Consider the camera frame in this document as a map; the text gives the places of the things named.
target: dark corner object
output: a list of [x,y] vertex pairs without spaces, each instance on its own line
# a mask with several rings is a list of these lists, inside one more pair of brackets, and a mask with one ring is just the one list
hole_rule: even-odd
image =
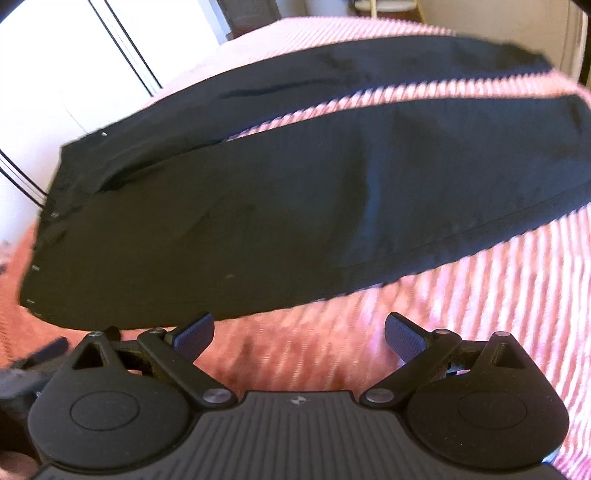
[[0,370],[0,407],[43,464],[34,478],[565,480],[552,462],[568,411],[509,332],[466,341],[391,313],[385,340],[405,364],[359,401],[350,391],[240,401],[192,365],[214,329],[203,312],[137,340],[96,331],[69,355],[54,347],[43,363]]
[[217,3],[230,26],[232,38],[281,19],[275,0],[217,0]]

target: logo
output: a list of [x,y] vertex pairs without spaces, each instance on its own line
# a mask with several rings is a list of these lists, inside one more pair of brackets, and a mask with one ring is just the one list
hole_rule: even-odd
[[299,407],[300,405],[303,405],[307,401],[308,401],[308,399],[305,398],[305,397],[302,397],[301,395],[298,395],[297,397],[292,398],[290,400],[290,402],[292,402],[296,407]]

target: ribbed plastic surface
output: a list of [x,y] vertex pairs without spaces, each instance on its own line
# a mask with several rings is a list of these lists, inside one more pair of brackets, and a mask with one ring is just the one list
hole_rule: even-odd
[[[88,477],[49,467],[35,479]],[[167,457],[134,472],[101,478],[564,480],[547,465],[494,475],[442,463],[407,436],[398,417],[360,407],[348,392],[249,393],[231,410],[204,414],[187,440]]]

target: pink striped blanket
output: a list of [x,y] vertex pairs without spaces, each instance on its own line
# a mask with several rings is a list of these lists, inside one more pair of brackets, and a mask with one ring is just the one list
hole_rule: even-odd
[[[396,35],[452,35],[442,28],[360,18],[282,20],[219,47],[215,56],[163,89],[166,95],[218,73],[314,46]],[[560,72],[505,79],[454,79],[384,85],[269,119],[234,138],[331,112],[431,98],[550,98],[591,94]],[[56,335],[84,332],[47,325],[18,306],[32,231],[0,279],[0,352],[6,363]],[[546,374],[570,414],[555,465],[573,480],[591,479],[591,209],[587,205],[472,257],[329,301],[216,324],[196,364],[227,386],[245,390],[352,390],[358,395],[400,360],[384,341],[384,320],[400,312],[427,330],[448,328],[464,339],[508,330]],[[126,332],[133,338],[137,332]]]

